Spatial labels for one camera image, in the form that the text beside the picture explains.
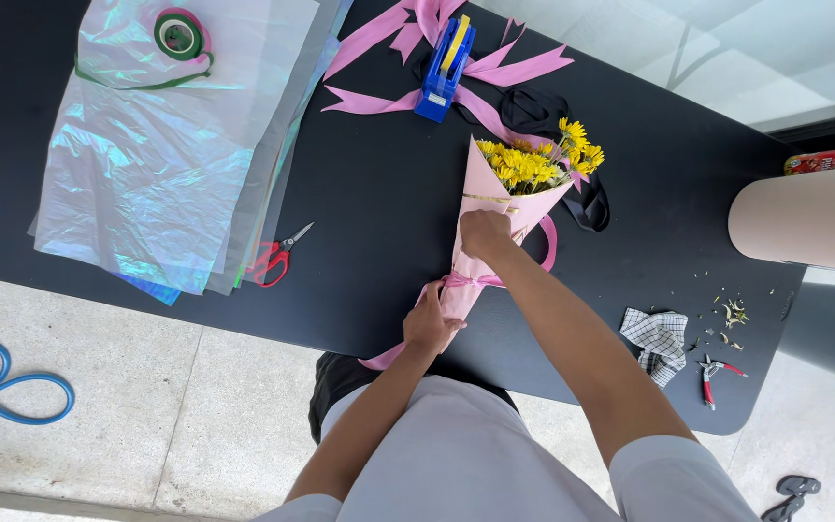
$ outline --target hand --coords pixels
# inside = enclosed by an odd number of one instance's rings
[[[444,319],[440,312],[441,280],[428,283],[424,296],[404,318],[404,344],[406,350],[427,356],[430,361],[446,348],[453,332],[466,328],[461,319]]]
[[[462,251],[473,259],[485,260],[511,241],[511,219],[492,210],[473,210],[459,218]]]

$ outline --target flip flop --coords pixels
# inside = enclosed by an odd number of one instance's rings
[[[792,515],[801,511],[803,507],[805,507],[805,498],[794,495],[763,513],[760,518],[763,522],[791,522]]]
[[[799,497],[803,497],[805,495],[815,495],[819,493],[820,486],[820,481],[816,478],[788,475],[778,481],[775,491],[786,496],[797,495]]]

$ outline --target can label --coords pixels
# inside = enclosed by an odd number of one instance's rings
[[[785,161],[785,175],[833,169],[835,169],[835,150],[826,150],[814,154],[798,154]]]

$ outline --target concrete floor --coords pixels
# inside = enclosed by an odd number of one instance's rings
[[[315,449],[307,402],[320,352],[0,282],[0,342],[12,374],[68,379],[65,419],[0,418],[0,492],[187,516],[272,509]],[[513,394],[533,437],[611,505],[582,410]],[[0,403],[29,415],[62,407],[24,383]],[[779,353],[746,427],[699,439],[756,512],[784,475],[821,479],[795,522],[835,520],[835,375]],[[0,510],[0,520],[76,520]]]

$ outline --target scissors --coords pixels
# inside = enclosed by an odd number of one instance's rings
[[[269,288],[270,286],[273,286],[274,284],[280,282],[282,278],[285,277],[286,272],[288,272],[288,251],[290,251],[292,247],[295,246],[295,243],[299,239],[301,239],[305,232],[308,232],[308,229],[310,229],[314,224],[315,222],[312,221],[307,226],[305,226],[304,229],[301,229],[300,231],[296,232],[294,236],[288,238],[287,240],[269,243],[269,251],[260,255],[260,257],[257,258],[256,263],[253,265],[253,267],[250,268],[250,270],[256,271],[256,273],[253,274],[253,280],[255,280],[256,283],[263,288]],[[266,269],[259,270],[259,267],[263,263],[266,263]],[[275,278],[274,281],[265,282],[266,274],[269,272],[269,270],[272,270],[273,267],[275,267],[279,263],[282,263],[282,273],[279,274],[279,277]]]
[[[711,361],[711,356],[704,354],[704,362],[698,362],[698,364],[702,365],[704,372],[702,373],[702,387],[704,388],[704,404],[708,405],[708,408],[714,409],[713,405],[713,392],[711,391],[711,377],[713,374],[716,374],[718,370],[721,368],[725,370],[729,370],[737,375],[742,375],[743,377],[749,377],[747,374],[743,374],[737,368],[726,364],[725,362],[717,362]]]

